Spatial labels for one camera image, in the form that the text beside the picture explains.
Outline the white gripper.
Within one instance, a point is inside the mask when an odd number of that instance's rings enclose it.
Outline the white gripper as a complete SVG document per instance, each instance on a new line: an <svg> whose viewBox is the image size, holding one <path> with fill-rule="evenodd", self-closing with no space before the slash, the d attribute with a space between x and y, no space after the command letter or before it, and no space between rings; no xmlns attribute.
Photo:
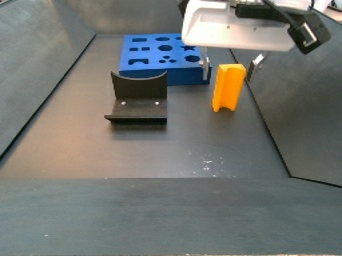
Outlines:
<svg viewBox="0 0 342 256"><path fill-rule="evenodd" d="M209 79L209 58L207 47L248 50L268 50L251 60L246 80L251 81L268 58L270 51L288 51L294 47L284 22L266 18L240 18L238 5L256 8L262 0L180 0L183 16L181 40L185 45L200 46L203 80Z"/></svg>

